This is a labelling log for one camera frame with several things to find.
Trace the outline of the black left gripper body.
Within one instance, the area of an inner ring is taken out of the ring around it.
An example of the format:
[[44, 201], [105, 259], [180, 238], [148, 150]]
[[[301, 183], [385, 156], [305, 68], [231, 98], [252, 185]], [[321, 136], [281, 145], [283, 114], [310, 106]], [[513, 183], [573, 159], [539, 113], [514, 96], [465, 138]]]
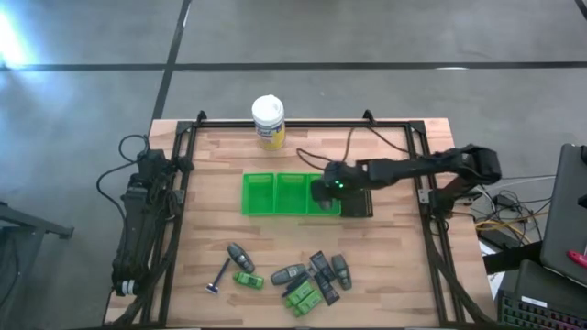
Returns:
[[140, 273], [143, 269], [140, 247], [141, 235], [123, 235], [115, 257], [115, 273]]

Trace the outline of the grey laptop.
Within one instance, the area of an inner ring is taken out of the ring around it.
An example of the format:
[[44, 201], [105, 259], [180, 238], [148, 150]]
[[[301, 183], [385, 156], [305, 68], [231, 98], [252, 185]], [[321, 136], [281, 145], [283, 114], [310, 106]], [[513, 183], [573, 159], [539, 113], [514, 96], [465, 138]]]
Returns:
[[561, 147], [540, 260], [544, 266], [587, 287], [587, 269], [568, 258], [587, 254], [587, 146]]

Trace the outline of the green travel shampoo bottle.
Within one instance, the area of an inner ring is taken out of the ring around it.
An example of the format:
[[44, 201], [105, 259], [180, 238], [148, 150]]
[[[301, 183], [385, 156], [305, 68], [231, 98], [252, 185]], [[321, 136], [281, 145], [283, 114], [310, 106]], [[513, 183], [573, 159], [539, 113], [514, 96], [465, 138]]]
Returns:
[[290, 291], [285, 296], [285, 307], [290, 308], [290, 307], [296, 306], [303, 299], [305, 299], [309, 294], [311, 294], [313, 292], [313, 290], [314, 290], [314, 288], [308, 280], [301, 282], [295, 289]]
[[238, 271], [233, 274], [233, 280], [239, 284], [251, 289], [262, 290], [264, 287], [264, 279], [261, 276]]
[[312, 290], [293, 308], [294, 316], [300, 317], [310, 313], [322, 300], [322, 294], [318, 290]]

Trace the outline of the backlit keyboard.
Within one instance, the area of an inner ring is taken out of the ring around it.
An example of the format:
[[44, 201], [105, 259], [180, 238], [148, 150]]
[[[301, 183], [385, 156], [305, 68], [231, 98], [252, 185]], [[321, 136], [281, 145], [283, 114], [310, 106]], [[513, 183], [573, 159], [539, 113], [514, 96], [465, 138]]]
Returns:
[[498, 323], [530, 330], [587, 330], [587, 311], [516, 296], [500, 290], [496, 295]]

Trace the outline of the black aluminium table frame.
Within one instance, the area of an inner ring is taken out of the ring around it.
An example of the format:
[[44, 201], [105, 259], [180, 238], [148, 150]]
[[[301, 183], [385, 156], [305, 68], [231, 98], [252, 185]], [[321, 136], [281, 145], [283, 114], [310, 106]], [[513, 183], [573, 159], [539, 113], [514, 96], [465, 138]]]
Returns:
[[[241, 213], [242, 177], [252, 172], [304, 172], [296, 156], [306, 149], [319, 158], [403, 159], [409, 147], [442, 151], [453, 147], [444, 118], [379, 120], [293, 120], [285, 146], [267, 151], [242, 120], [209, 120], [197, 130], [194, 172], [172, 274], [169, 327], [396, 327], [435, 326], [454, 320], [449, 286], [433, 285], [416, 193], [430, 181], [400, 181], [373, 194], [369, 219], [261, 216]], [[205, 290], [238, 243], [256, 271], [307, 262], [312, 254], [342, 254], [353, 286], [337, 302], [320, 303], [294, 316], [282, 302], [282, 289], [254, 290], [225, 276], [218, 294]]]

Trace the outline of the dark blue razor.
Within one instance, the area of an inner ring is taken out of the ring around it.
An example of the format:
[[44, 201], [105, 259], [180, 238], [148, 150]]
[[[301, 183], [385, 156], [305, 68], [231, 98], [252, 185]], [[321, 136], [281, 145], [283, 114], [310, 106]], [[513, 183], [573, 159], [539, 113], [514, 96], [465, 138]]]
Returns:
[[305, 271], [303, 273], [301, 273], [300, 275], [296, 276], [292, 282], [290, 282], [287, 286], [286, 286], [286, 290], [285, 292], [282, 294], [282, 297], [285, 298], [286, 296], [288, 296], [291, 292], [293, 292], [294, 290], [296, 290], [299, 286], [301, 286], [305, 281], [308, 280], [308, 278], [310, 277], [310, 274]]

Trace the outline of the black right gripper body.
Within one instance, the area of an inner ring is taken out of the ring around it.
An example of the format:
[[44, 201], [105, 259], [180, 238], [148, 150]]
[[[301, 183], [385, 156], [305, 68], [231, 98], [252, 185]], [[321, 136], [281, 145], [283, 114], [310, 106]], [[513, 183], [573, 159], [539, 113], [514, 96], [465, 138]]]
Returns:
[[363, 189], [363, 169], [343, 161], [329, 162], [322, 176], [330, 199], [345, 199]]

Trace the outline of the yellow white wipes canister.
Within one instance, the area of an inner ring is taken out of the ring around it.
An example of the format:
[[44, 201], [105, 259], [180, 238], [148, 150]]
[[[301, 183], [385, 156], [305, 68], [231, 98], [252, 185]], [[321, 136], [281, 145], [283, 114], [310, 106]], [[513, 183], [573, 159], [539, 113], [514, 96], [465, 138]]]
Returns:
[[251, 106], [259, 143], [264, 149], [280, 149], [285, 141], [284, 108], [273, 94], [257, 98]]

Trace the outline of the dark side table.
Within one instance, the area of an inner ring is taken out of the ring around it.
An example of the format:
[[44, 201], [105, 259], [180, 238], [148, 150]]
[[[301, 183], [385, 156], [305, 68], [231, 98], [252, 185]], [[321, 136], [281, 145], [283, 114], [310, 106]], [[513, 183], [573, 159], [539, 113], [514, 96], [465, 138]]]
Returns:
[[33, 269], [44, 236], [72, 237], [73, 227], [26, 214], [0, 202], [0, 330]]

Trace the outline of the black box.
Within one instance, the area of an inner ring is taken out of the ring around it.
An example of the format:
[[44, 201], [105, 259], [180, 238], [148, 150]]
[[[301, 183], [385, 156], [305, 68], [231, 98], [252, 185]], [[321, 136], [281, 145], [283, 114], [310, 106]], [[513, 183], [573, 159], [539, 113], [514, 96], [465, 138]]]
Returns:
[[486, 273], [492, 275], [502, 271], [518, 270], [524, 260], [531, 260], [541, 265], [541, 249], [542, 242], [538, 241], [484, 256], [483, 262]]

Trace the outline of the black toiletry sachet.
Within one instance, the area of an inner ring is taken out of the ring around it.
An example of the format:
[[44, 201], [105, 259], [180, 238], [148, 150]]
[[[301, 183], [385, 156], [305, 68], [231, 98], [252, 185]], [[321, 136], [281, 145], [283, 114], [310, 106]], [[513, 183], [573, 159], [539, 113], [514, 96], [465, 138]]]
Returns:
[[339, 300], [340, 296], [338, 295], [338, 292], [330, 284], [327, 277], [322, 273], [316, 273], [314, 279], [328, 306]]
[[330, 267], [327, 258], [322, 251], [316, 252], [310, 257], [310, 262], [316, 273], [324, 276], [328, 281], [333, 281], [336, 275]]

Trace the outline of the black plastic basket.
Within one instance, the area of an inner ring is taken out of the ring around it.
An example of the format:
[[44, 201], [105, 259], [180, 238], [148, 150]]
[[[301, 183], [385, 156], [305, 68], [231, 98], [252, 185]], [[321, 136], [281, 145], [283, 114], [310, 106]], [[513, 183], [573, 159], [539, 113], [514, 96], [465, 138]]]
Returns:
[[352, 193], [340, 201], [340, 216], [345, 218], [373, 217], [371, 191], [363, 190]]

